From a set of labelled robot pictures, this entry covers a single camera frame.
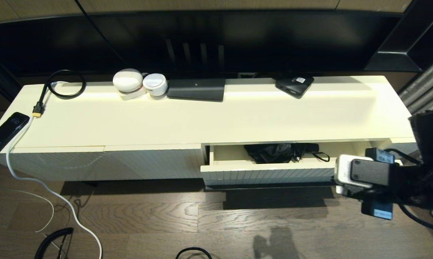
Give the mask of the small black glossy device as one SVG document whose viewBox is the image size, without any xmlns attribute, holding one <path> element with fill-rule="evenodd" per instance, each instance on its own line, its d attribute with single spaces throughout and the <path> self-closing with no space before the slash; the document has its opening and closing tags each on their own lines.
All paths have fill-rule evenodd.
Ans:
<svg viewBox="0 0 433 259">
<path fill-rule="evenodd" d="M 301 99 L 313 82 L 313 77 L 293 76 L 291 78 L 280 78 L 276 80 L 275 87 L 292 97 Z"/>
</svg>

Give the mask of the large white round device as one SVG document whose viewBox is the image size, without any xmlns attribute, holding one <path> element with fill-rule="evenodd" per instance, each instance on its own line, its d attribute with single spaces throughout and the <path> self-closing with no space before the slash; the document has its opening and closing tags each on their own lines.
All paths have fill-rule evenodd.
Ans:
<svg viewBox="0 0 433 259">
<path fill-rule="evenodd" d="M 121 92 L 133 92 L 139 89 L 143 82 L 143 75 L 137 69 L 123 69 L 117 72 L 112 83 Z"/>
</svg>

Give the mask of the black folding umbrella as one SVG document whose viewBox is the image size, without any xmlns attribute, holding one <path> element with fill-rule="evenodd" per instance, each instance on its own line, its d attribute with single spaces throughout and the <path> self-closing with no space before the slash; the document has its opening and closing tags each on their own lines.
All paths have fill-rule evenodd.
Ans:
<svg viewBox="0 0 433 259">
<path fill-rule="evenodd" d="M 253 144 L 244 145 L 244 149 L 257 164 L 298 163 L 306 154 L 330 162 L 330 156 L 321 152 L 317 143 Z"/>
</svg>

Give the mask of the grey curtain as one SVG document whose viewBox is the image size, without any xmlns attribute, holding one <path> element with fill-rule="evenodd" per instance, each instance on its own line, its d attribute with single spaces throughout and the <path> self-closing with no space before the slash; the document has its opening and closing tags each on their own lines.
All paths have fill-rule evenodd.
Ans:
<svg viewBox="0 0 433 259">
<path fill-rule="evenodd" d="M 412 113 L 412 116 L 423 113 L 427 110 L 433 110 L 433 64 L 412 83 L 410 83 L 410 85 L 402 92 L 401 98 Z M 433 224 L 417 218 L 415 215 L 413 216 L 414 218 L 411 219 L 415 222 L 433 230 Z"/>
</svg>

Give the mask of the black television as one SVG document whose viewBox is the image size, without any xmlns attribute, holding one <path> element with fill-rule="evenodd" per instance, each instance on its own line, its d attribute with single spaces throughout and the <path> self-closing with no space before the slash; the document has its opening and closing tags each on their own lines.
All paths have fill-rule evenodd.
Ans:
<svg viewBox="0 0 433 259">
<path fill-rule="evenodd" d="M 401 16 L 333 10 L 96 14 L 0 24 L 0 63 L 15 76 L 59 69 L 210 74 L 364 69 Z"/>
</svg>

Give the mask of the cream tv cabinet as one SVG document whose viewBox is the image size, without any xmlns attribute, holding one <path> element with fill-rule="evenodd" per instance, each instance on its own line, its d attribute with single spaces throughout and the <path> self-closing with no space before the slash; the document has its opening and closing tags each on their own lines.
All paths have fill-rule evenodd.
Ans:
<svg viewBox="0 0 433 259">
<path fill-rule="evenodd" d="M 226 81 L 223 102 L 143 95 L 111 82 L 79 97 L 50 93 L 11 151 L 18 172 L 46 181 L 202 178 L 211 146 L 371 141 L 417 149 L 410 112 L 384 76 L 316 77 L 301 99 L 267 78 Z"/>
</svg>

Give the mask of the white fluted drawer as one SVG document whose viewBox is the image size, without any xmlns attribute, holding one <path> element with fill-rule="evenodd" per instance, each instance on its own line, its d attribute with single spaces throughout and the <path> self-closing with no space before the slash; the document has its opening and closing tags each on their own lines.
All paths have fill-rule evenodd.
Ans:
<svg viewBox="0 0 433 259">
<path fill-rule="evenodd" d="M 209 164 L 201 166 L 208 186 L 329 182 L 341 154 L 363 156 L 371 141 L 319 143 L 320 159 L 305 154 L 300 162 L 256 164 L 242 145 L 211 146 Z"/>
</svg>

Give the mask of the black smartphone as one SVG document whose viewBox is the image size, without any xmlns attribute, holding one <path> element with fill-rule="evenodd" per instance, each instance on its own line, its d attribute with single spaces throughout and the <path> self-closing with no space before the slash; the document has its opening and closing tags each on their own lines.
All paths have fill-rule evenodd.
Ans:
<svg viewBox="0 0 433 259">
<path fill-rule="evenodd" d="M 0 126 L 0 151 L 19 133 L 29 122 L 30 117 L 22 113 L 13 113 Z"/>
</svg>

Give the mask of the small white round device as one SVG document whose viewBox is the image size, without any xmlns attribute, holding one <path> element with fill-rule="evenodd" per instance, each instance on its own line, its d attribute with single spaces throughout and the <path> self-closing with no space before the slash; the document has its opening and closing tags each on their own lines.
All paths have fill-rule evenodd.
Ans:
<svg viewBox="0 0 433 259">
<path fill-rule="evenodd" d="M 162 96 L 168 90 L 168 83 L 165 75 L 154 73 L 144 77 L 143 87 L 152 96 Z"/>
</svg>

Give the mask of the black wall shelf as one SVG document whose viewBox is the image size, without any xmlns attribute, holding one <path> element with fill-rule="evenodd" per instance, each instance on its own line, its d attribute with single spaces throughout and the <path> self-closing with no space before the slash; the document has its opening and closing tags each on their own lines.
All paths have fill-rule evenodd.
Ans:
<svg viewBox="0 0 433 259">
<path fill-rule="evenodd" d="M 423 72 L 433 64 L 433 0 L 413 0 L 366 64 L 370 72 Z"/>
</svg>

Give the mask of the white flat device base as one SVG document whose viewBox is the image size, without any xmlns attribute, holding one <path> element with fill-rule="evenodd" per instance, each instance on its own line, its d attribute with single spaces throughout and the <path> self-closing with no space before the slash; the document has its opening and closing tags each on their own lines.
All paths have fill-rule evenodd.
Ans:
<svg viewBox="0 0 433 259">
<path fill-rule="evenodd" d="M 128 101 L 134 98 L 139 98 L 145 94 L 147 94 L 147 91 L 144 89 L 143 86 L 137 88 L 134 91 L 131 92 L 125 92 L 125 91 L 120 91 L 118 90 L 118 94 L 120 96 L 120 98 L 124 101 Z"/>
</svg>

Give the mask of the black flat set-top box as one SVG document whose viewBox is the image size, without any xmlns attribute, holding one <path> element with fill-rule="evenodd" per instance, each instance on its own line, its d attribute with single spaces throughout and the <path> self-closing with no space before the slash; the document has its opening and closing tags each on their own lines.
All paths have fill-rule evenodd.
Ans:
<svg viewBox="0 0 433 259">
<path fill-rule="evenodd" d="M 169 80 L 167 97 L 170 99 L 223 102 L 226 79 Z"/>
</svg>

